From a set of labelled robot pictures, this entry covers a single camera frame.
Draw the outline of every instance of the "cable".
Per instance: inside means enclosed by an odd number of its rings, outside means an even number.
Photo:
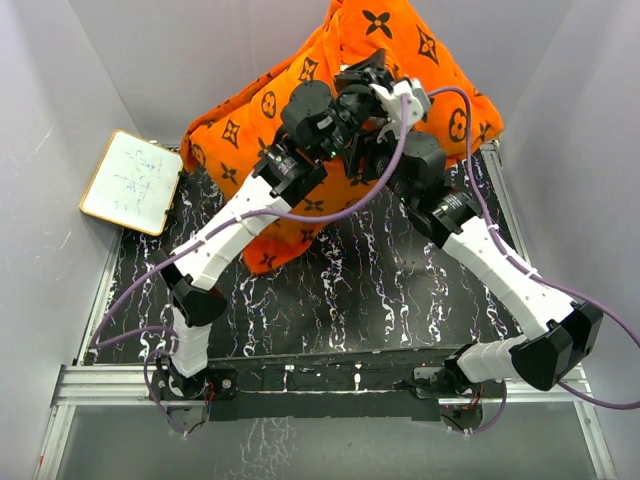
[[[502,417],[502,414],[504,413],[504,409],[507,407],[507,396],[508,396],[508,392],[507,392],[507,382],[505,382],[504,380],[501,383],[502,385],[502,401],[500,402],[500,406],[498,407],[498,411],[496,412],[496,414],[493,416],[493,418],[491,420],[489,420],[486,424],[481,425],[480,427],[478,427],[477,429],[463,429],[461,428],[460,431],[458,433],[462,433],[464,435],[468,435],[469,433],[482,433],[482,432],[486,432],[487,430],[489,430],[491,427],[493,427],[496,422],[498,420],[500,420],[500,417]]]
[[[484,385],[480,384],[480,386],[477,387],[473,392],[473,397],[471,398],[471,401],[467,405],[463,405],[462,408],[465,410],[468,410],[470,408],[476,407],[478,403],[480,403],[480,397],[482,396],[483,392],[484,392]]]
[[[147,386],[147,390],[149,390],[149,398],[151,398],[153,403],[156,404],[156,406],[158,407],[158,410],[160,410],[164,418],[166,418],[167,422],[169,422],[169,425],[171,425],[171,427],[176,432],[179,432],[182,435],[186,436],[188,435],[188,432],[182,427],[182,425],[178,424],[173,418],[171,418],[171,415],[169,415],[169,412],[167,412],[164,409],[164,407],[162,406],[162,403],[160,403],[160,399],[151,388],[151,382],[149,381],[149,362],[152,360],[155,360],[156,357],[168,357],[169,355],[171,354],[166,350],[158,349],[151,352],[144,359],[144,363],[142,366],[142,374],[144,375],[144,383]]]
[[[207,392],[207,390],[209,389],[211,390],[211,395],[209,395]],[[211,382],[209,382],[209,386],[205,390],[204,394],[204,411],[202,412],[202,420],[191,427],[187,432],[187,435],[191,435],[196,428],[203,426],[205,423],[207,423],[207,420],[209,420],[209,416],[211,415],[211,402],[213,402],[213,397],[215,394],[213,390],[213,384]]]
[[[442,93],[444,91],[448,91],[448,90],[440,89],[440,91],[436,90],[434,92],[431,92],[428,95],[434,96],[434,95],[437,95],[437,94]],[[466,103],[468,104],[468,107],[469,107],[468,108],[468,116],[470,117],[471,109],[470,109],[470,103],[468,102],[468,97],[467,97],[467,102]],[[332,214],[332,215],[324,215],[324,216],[321,216],[321,217],[305,217],[305,216],[300,216],[300,215],[293,215],[293,214],[290,214],[290,213],[278,212],[278,211],[272,210],[272,209],[261,209],[261,210],[254,210],[254,211],[251,211],[251,212],[243,213],[243,214],[239,215],[240,219],[244,220],[245,218],[250,218],[250,217],[253,217],[253,216],[257,216],[257,215],[273,215],[273,216],[277,216],[277,217],[280,217],[280,218],[287,218],[289,220],[300,221],[300,222],[304,222],[304,223],[325,223],[325,222],[333,222],[333,221],[336,221],[336,220],[340,220],[340,219],[345,218],[345,217],[351,215],[352,213],[355,213],[358,210],[360,210],[367,203],[369,203],[371,201],[371,199],[373,199],[378,193],[380,193],[380,191],[384,188],[386,183],[389,181],[389,179],[393,175],[393,172],[395,171],[396,167],[398,166],[398,163],[400,162],[400,158],[402,157],[402,152],[404,150],[404,144],[406,142],[406,137],[407,137],[408,109],[409,109],[409,107],[408,107],[408,99],[407,99],[406,95],[402,95],[401,96],[401,106],[402,106],[402,128],[400,129],[400,137],[398,139],[398,144],[396,145],[396,149],[393,152],[391,160],[389,161],[389,165],[387,165],[387,168],[385,169],[384,173],[380,176],[379,180],[376,182],[374,187],[362,199],[360,199],[354,205],[352,205],[351,207],[346,208],[345,210],[342,210],[342,211],[340,211],[338,213],[335,213],[335,214]],[[467,143],[467,151],[471,150],[471,143],[470,143],[470,140],[469,140],[470,138],[471,138],[471,134],[469,132],[467,132],[467,142],[466,142]],[[238,219],[233,218],[233,219],[229,219],[226,222],[223,222],[222,224],[218,225],[216,228],[214,228],[211,232],[209,232],[205,236],[205,241],[210,240],[212,237],[217,235],[219,232],[221,232],[222,230],[224,230],[228,226],[233,225],[234,223],[237,223],[237,221],[238,221]],[[143,328],[139,328],[137,330],[133,330],[131,332],[127,332],[127,333],[124,333],[124,334],[119,335],[117,337],[114,337],[114,338],[112,338],[110,340],[106,340],[104,342],[99,342],[100,334],[102,333],[102,331],[104,330],[104,328],[108,324],[109,320],[113,317],[115,312],[118,311],[118,309],[124,304],[124,302],[133,294],[133,292],[135,290],[137,290],[140,286],[142,286],[153,275],[157,274],[158,272],[160,272],[161,270],[163,270],[167,266],[177,262],[179,259],[181,259],[184,256],[188,255],[189,253],[193,252],[194,250],[196,250],[197,248],[199,248],[203,244],[204,244],[204,242],[197,242],[194,245],[192,245],[191,247],[189,247],[188,249],[186,249],[183,252],[181,252],[180,254],[168,258],[164,262],[161,262],[160,264],[156,265],[154,268],[149,270],[147,273],[145,273],[143,276],[141,276],[139,279],[137,279],[131,286],[129,286],[129,288],[127,288],[124,291],[124,293],[109,308],[109,310],[105,314],[103,320],[100,322],[100,324],[96,328],[96,330],[94,332],[94,335],[93,335],[93,338],[91,340],[92,347],[93,348],[102,348],[102,347],[106,347],[106,346],[109,346],[109,345],[114,345],[114,344],[117,344],[117,343],[127,339],[127,338],[130,338],[132,336],[136,336],[136,335],[138,335],[140,333],[143,333],[143,332],[149,332],[149,331],[163,331],[165,333],[168,333],[170,336],[177,337],[177,333],[173,329],[171,329],[169,327],[165,327],[165,326],[158,326],[158,327],[143,327]],[[177,347],[177,338],[176,338],[176,341],[174,342],[174,349],[176,347]],[[169,414],[166,412],[166,410],[164,409],[164,407],[162,406],[162,404],[158,400],[158,398],[155,395],[155,393],[153,393],[153,391],[151,390],[151,385],[149,384],[149,381],[148,381],[148,378],[147,378],[148,362],[150,361],[152,356],[153,356],[153,358],[155,358],[156,356],[159,356],[159,355],[169,356],[170,353],[166,352],[164,350],[154,350],[153,352],[151,352],[149,354],[149,356],[147,358],[145,358],[145,361],[144,361],[145,383],[147,385],[147,388],[149,389],[149,396],[150,396],[151,400],[153,400],[153,402],[156,404],[158,409],[165,416],[165,418],[167,418],[169,423],[171,423],[171,425],[174,428],[176,428],[179,432],[182,432],[183,435],[188,435],[189,432],[187,432],[184,428],[179,426],[177,423],[175,423],[171,419]],[[504,385],[503,400],[502,400],[502,403],[500,405],[500,408],[498,409],[498,412],[496,413],[496,416],[486,426],[480,427],[478,430],[476,430],[477,433],[485,431],[486,429],[490,428],[491,426],[493,426],[498,421],[498,419],[502,415],[502,412],[505,409],[506,400],[507,400],[507,397],[506,397],[506,384],[505,384]]]
[[[465,104],[465,108],[467,110],[467,141],[466,141],[466,154],[467,154],[467,176],[469,177],[469,182],[471,183],[471,188],[473,190],[473,193],[475,194],[478,203],[480,204],[480,208],[482,209],[482,215],[484,217],[484,221],[487,224],[488,227],[492,227],[494,225],[493,220],[491,219],[491,214],[489,212],[489,207],[487,206],[487,202],[485,202],[484,198],[482,197],[482,193],[480,193],[480,189],[478,188],[478,184],[476,182],[476,178],[475,175],[473,173],[473,164],[474,164],[474,160],[473,160],[473,155],[472,155],[472,151],[471,151],[471,135],[472,135],[472,130],[471,130],[471,101],[469,100],[469,96],[467,95],[467,93],[457,87],[444,87],[444,88],[439,88],[437,90],[434,90],[430,93],[427,93],[427,96],[433,96],[433,95],[437,95],[440,93],[444,93],[444,92],[454,92],[459,94],[462,99],[464,100],[464,104]],[[496,248],[498,249],[498,251],[504,255],[507,259],[507,261],[513,265],[518,271],[520,271],[521,273],[524,273],[525,275],[530,275],[531,271],[530,269],[528,269],[527,267],[525,267],[524,265],[522,265],[520,262],[518,262],[516,259],[514,259],[513,257],[511,257],[511,255],[509,254],[509,252],[507,251],[507,249],[504,247],[504,245],[502,244],[502,239],[500,238],[500,236],[498,235],[497,231],[495,228],[489,228],[489,235],[491,236],[491,240],[493,241],[493,243],[495,244]],[[540,275],[537,274],[532,274],[531,275],[531,279],[541,285],[545,285],[549,288],[553,288],[554,290],[558,290],[562,293],[565,293],[566,295],[569,295],[570,297],[574,297],[577,298],[579,300],[582,300],[583,302],[587,302],[592,304],[594,307],[596,307],[597,309],[601,310],[602,312],[604,312],[607,316],[609,316],[615,323],[617,323],[626,333],[627,335],[629,335],[629,337],[631,338],[631,340],[633,340],[633,342],[638,346],[638,348],[640,348],[640,335],[638,334],[638,332],[634,331],[633,328],[631,327],[631,325],[629,325],[627,322],[625,322],[622,318],[620,318],[613,310],[611,310],[609,307],[607,307],[606,305],[602,304],[601,302],[599,302],[598,300],[589,297],[588,295],[585,295],[584,293],[578,292],[576,290],[573,290],[572,288],[569,287],[565,287],[559,283],[556,282],[552,282],[550,280],[546,280],[543,277],[541,277]],[[564,388],[566,391],[572,393],[573,395],[575,395],[576,397],[580,398],[581,400],[584,400],[585,402],[591,403],[593,405],[597,405],[599,407],[604,407],[604,408],[609,408],[612,410],[635,410],[637,408],[640,408],[640,400],[636,401],[636,402],[630,402],[630,403],[612,403],[612,402],[607,402],[604,400],[600,400],[597,398],[591,398],[588,395],[585,395],[582,392],[579,392],[578,390],[574,389],[573,387],[570,387],[569,385],[567,385],[564,382],[558,382],[558,384]]]
[[[453,418],[451,418],[449,415],[445,415],[444,413],[441,413],[440,416],[442,418],[446,418],[447,420],[449,420],[451,423],[453,423],[456,427],[458,427],[460,429],[461,432],[464,432],[464,428],[462,428],[462,426],[456,422]]]

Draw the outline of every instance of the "metal frame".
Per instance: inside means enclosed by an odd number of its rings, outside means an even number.
[[[591,394],[581,367],[575,368],[565,381],[579,391]],[[575,402],[575,397],[561,387],[548,392],[534,389],[522,380],[507,380],[508,401],[517,403]],[[63,367],[53,398],[54,406],[148,406],[142,366]],[[441,398],[440,404],[467,403],[465,398]],[[500,403],[499,398],[486,398],[485,403]],[[202,401],[168,401],[171,406],[202,406]]]
[[[55,480],[58,476],[75,412],[73,405],[53,406],[51,409],[36,480]]]
[[[513,206],[506,189],[497,142],[481,148],[486,168],[491,178],[505,220],[513,237],[516,251],[527,261],[522,231],[516,220]],[[62,462],[76,406],[153,406],[147,395],[142,366],[83,366],[84,357],[89,350],[89,341],[94,329],[102,318],[108,301],[111,281],[119,254],[122,230],[111,247],[107,264],[103,272],[96,299],[89,318],[87,329],[78,353],[78,367],[63,366],[52,401],[52,410],[44,439],[40,467],[36,480],[55,480]],[[565,380],[568,384],[587,394],[591,394],[589,383],[581,365],[572,370]],[[585,442],[599,480],[616,480],[617,476],[609,456],[598,419],[593,407],[584,402],[576,402],[575,397],[560,387],[549,392],[535,390],[519,380],[509,380],[508,401],[520,403],[573,402],[582,427]],[[461,403],[465,399],[443,398],[441,404]],[[499,399],[486,399],[487,403],[499,402]],[[198,406],[202,402],[172,401],[172,406]]]

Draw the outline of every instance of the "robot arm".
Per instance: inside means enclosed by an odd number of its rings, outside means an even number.
[[[400,95],[411,98],[411,126],[430,107],[417,80],[393,82],[384,68],[384,51],[344,70],[336,76],[335,85],[339,92],[335,99],[322,82],[296,88],[282,111],[283,127],[268,154],[225,207],[172,253],[204,240],[229,219],[238,222],[162,272],[172,293],[173,328],[179,335],[170,368],[183,392],[186,380],[206,368],[211,324],[226,308],[215,288],[220,274],[276,219],[262,215],[242,220],[240,215],[263,208],[289,212],[326,177],[323,162],[336,155],[343,157],[348,177],[379,178],[395,149]],[[370,118],[383,119],[381,131],[362,130]],[[414,227],[487,285],[523,334],[465,345],[431,379],[423,379],[424,386],[460,394],[485,380],[521,377],[548,390],[589,354],[602,312],[588,304],[576,305],[570,297],[537,284],[513,267],[492,242],[477,204],[448,186],[445,163],[446,154],[435,137],[410,132],[401,163],[387,186],[405,205]],[[512,249],[507,251],[531,270]]]
[[[325,83],[299,85],[281,113],[283,126],[268,153],[224,208],[188,242],[171,252],[177,255],[203,243],[162,271],[173,301],[173,329],[179,335],[178,348],[171,357],[173,378],[189,379],[206,368],[211,325],[226,309],[226,301],[215,287],[218,278],[277,219],[272,215],[241,219],[240,215],[266,208],[291,211],[326,177],[323,162],[337,155],[346,154],[349,168],[357,167],[363,152],[375,149],[378,142],[385,143],[393,137],[391,133],[399,134],[401,95],[409,97],[410,126],[429,109],[420,82],[394,82],[384,67],[384,55],[380,50],[337,75],[339,95],[335,99]],[[362,130],[372,118],[386,121],[386,130],[391,133],[373,136]],[[206,240],[214,228],[233,218],[238,222]],[[165,258],[163,252],[156,253],[158,262]]]
[[[535,282],[531,278],[535,270],[500,239],[507,252],[503,255],[480,218],[477,203],[446,185],[440,157],[412,155],[405,148],[403,160],[405,170],[399,169],[388,186],[405,205],[409,220],[473,272],[507,307],[522,331],[508,340],[465,345],[428,386],[459,394],[475,383],[519,377],[539,390],[549,390],[591,352],[603,313]],[[407,171],[406,160],[409,166],[417,162],[421,168]],[[384,168],[385,161],[377,170]],[[531,273],[519,271],[508,257]]]

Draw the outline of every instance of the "orange cushion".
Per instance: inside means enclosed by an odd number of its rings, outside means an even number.
[[[480,94],[453,57],[420,19],[407,0],[332,0],[322,27],[291,58],[274,67],[241,93],[198,118],[181,145],[188,171],[203,165],[231,198],[281,126],[280,112],[291,92],[305,80],[327,83],[342,65],[357,63],[379,48],[387,52],[387,68],[395,78],[419,78],[426,91],[457,86],[471,97],[473,149],[497,136],[500,114]],[[449,165],[464,158],[466,114],[455,93],[438,95],[426,122],[416,130],[435,135],[449,156]],[[299,215],[327,215],[361,199],[374,185],[347,179],[339,158],[325,163],[328,178],[296,208]],[[254,273],[265,273],[303,253],[325,225],[279,220],[244,250]]]

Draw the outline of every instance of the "glass panel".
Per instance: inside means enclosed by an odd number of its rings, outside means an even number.
[[[154,408],[78,407],[58,480],[596,478],[571,403],[510,404],[494,428],[469,440],[441,428],[389,418],[258,419],[209,422],[184,441]]]

